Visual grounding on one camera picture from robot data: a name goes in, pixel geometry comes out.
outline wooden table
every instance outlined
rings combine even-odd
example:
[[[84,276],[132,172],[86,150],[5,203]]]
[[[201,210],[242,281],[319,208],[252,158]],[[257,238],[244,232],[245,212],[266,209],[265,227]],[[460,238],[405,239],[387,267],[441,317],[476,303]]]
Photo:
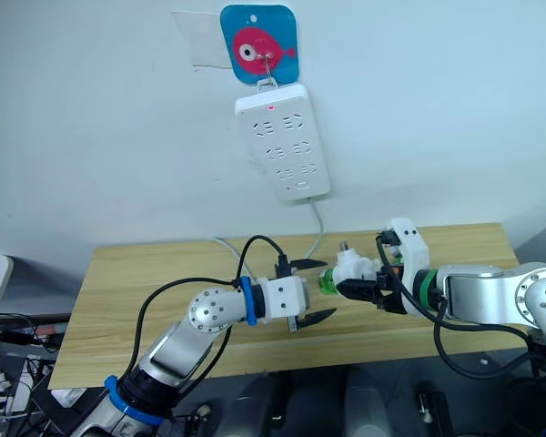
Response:
[[[430,247],[431,265],[447,263],[517,265],[499,224],[450,226],[420,230]],[[335,263],[339,242],[346,240],[362,256],[377,258],[375,232],[325,235],[315,259]],[[293,259],[303,256],[315,236],[277,237]],[[241,248],[245,239],[231,240]],[[276,253],[257,242],[248,265],[258,276],[273,275]],[[154,289],[173,279],[208,276],[231,279],[237,261],[215,242],[181,242],[97,249],[76,301],[65,340],[50,381],[51,389],[101,386],[109,374],[121,374],[129,361],[139,307]],[[337,307],[319,325],[289,333],[285,320],[249,327],[238,323],[211,376],[382,361],[435,355],[432,324],[411,316],[376,310],[374,305],[321,294],[320,269],[299,273],[309,284],[310,311]],[[204,284],[166,291],[150,306],[141,342],[143,353],[173,321],[181,320],[190,299]],[[513,335],[443,330],[451,353],[520,347]],[[205,363],[210,361],[217,344]]]

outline white power strip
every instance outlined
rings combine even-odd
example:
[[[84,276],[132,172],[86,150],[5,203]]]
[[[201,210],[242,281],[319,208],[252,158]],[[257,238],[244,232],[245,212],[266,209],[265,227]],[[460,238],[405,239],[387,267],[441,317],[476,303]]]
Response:
[[[235,112],[240,135],[255,150],[279,198],[297,200],[329,192],[318,128],[303,85],[242,97]]]

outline electrical outlet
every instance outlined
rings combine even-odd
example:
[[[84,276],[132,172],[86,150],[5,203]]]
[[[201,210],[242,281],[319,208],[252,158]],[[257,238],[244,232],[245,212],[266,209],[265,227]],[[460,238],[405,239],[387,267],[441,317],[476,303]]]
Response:
[[[308,91],[301,84],[237,100],[243,139],[255,150],[279,198],[329,192],[329,177]]]

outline red fish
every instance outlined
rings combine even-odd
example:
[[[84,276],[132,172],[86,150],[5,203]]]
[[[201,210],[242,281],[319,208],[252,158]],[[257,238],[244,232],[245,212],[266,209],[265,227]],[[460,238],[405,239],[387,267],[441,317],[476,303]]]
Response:
[[[233,49],[238,64],[253,75],[265,75],[265,56],[269,70],[281,62],[284,55],[295,57],[295,49],[283,50],[273,36],[257,27],[245,27],[233,39]]]

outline white wall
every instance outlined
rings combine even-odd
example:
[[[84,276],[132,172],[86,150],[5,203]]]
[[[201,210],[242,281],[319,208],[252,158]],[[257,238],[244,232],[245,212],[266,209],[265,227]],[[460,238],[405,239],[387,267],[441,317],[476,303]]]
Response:
[[[226,3],[0,0],[0,253],[26,279],[75,290],[102,245],[315,231],[236,137],[252,90],[192,67],[170,14]],[[329,231],[546,226],[546,0],[288,5]]]

